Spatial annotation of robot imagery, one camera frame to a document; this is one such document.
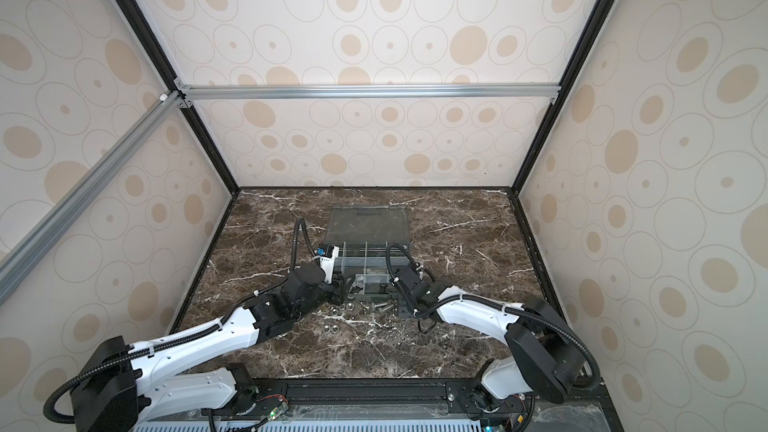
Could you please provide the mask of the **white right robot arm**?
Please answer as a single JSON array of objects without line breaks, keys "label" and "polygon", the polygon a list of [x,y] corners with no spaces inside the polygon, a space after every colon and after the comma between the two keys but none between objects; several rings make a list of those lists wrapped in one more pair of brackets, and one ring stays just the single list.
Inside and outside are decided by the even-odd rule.
[{"label": "white right robot arm", "polygon": [[509,357],[490,360],[478,373],[472,391],[478,405],[493,408],[520,393],[561,404],[578,386],[583,368],[591,372],[585,386],[599,384],[594,355],[547,302],[491,300],[432,282],[410,266],[390,267],[388,273],[415,319],[465,327],[508,347]]}]

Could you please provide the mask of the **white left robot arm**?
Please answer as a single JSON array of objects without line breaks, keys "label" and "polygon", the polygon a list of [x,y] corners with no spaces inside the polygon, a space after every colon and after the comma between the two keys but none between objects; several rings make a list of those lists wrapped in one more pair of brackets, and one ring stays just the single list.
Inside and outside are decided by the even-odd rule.
[{"label": "white left robot arm", "polygon": [[159,401],[181,373],[216,357],[291,331],[326,303],[345,301],[345,280],[316,261],[290,271],[280,283],[254,291],[222,317],[172,335],[128,344],[102,342],[76,376],[69,395],[78,431],[128,431]]}]

